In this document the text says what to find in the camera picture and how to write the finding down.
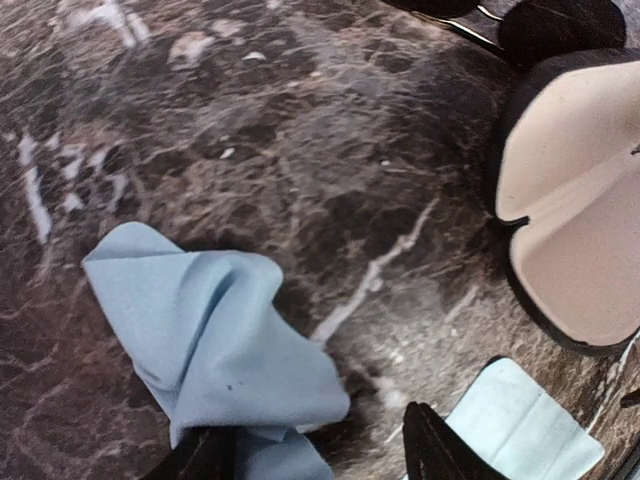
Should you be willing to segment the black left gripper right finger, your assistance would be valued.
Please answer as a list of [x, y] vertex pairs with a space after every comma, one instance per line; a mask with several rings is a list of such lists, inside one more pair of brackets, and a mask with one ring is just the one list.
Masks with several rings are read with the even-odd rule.
[[402, 436], [409, 480], [500, 480], [427, 403], [407, 405]]

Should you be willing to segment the black checkered glasses case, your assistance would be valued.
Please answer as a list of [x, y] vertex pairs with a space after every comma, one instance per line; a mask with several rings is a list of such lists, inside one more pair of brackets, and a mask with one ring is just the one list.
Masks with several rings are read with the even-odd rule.
[[510, 93], [486, 159], [510, 231], [508, 282], [564, 348], [621, 352], [639, 330], [639, 52], [545, 60]]

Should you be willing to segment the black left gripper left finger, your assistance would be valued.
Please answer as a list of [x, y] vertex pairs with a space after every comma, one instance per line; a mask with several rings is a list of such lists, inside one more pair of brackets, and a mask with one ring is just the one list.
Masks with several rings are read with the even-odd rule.
[[237, 428], [197, 427], [149, 472], [149, 480], [233, 480]]

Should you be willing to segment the light blue cloth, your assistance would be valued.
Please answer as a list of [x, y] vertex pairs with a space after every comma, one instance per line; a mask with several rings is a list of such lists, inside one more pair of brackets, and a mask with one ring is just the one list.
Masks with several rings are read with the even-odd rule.
[[278, 313], [280, 267], [240, 251], [186, 251], [153, 228], [122, 224], [83, 269], [133, 369], [169, 420], [183, 457], [233, 479], [329, 479], [305, 435], [343, 420], [350, 399], [334, 361]]
[[509, 479], [580, 479], [605, 453], [509, 358], [500, 358], [480, 372], [446, 423]]

